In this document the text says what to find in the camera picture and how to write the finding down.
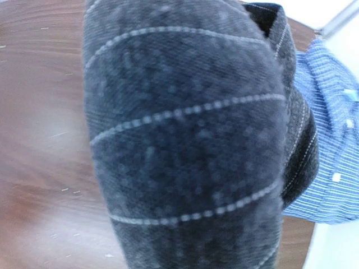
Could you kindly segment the blue checked shirt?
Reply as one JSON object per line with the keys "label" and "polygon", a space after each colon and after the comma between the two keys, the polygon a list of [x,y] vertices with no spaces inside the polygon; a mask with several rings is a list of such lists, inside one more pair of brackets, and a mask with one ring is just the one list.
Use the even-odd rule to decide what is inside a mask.
{"label": "blue checked shirt", "polygon": [[326,224],[357,220],[358,82],[319,39],[296,57],[294,85],[314,114],[319,171],[284,214]]}

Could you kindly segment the black pinstriped long sleeve shirt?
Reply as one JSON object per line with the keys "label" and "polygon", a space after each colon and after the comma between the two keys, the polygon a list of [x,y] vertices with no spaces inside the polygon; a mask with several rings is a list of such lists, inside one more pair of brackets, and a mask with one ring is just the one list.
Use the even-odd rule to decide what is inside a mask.
{"label": "black pinstriped long sleeve shirt", "polygon": [[82,58],[128,268],[275,268],[283,211],[319,166],[283,7],[86,1]]}

